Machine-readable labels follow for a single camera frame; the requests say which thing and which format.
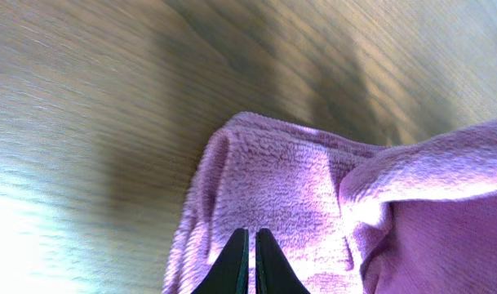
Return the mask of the purple microfibre cloth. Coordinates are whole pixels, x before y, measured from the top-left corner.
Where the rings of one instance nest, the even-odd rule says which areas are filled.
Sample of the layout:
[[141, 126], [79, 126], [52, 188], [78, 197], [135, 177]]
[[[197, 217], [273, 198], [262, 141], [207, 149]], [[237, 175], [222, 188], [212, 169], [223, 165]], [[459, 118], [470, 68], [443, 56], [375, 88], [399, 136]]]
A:
[[190, 293], [236, 229], [312, 293], [497, 293], [497, 120], [415, 145], [240, 113], [209, 140], [166, 266]]

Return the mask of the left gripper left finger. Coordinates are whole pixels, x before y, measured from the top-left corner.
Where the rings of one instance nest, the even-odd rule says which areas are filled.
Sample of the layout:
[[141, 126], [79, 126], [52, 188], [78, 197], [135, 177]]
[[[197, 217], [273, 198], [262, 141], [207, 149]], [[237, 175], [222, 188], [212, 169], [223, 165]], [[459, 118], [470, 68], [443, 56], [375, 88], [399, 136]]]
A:
[[192, 294], [247, 294], [248, 282], [249, 234], [236, 229]]

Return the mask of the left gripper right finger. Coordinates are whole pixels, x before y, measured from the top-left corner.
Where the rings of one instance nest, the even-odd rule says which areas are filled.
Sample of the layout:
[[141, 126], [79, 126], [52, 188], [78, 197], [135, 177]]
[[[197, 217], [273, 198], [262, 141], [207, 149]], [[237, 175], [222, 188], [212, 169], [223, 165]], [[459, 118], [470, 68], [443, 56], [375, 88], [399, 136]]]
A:
[[267, 228], [255, 236], [255, 289], [257, 294], [309, 294]]

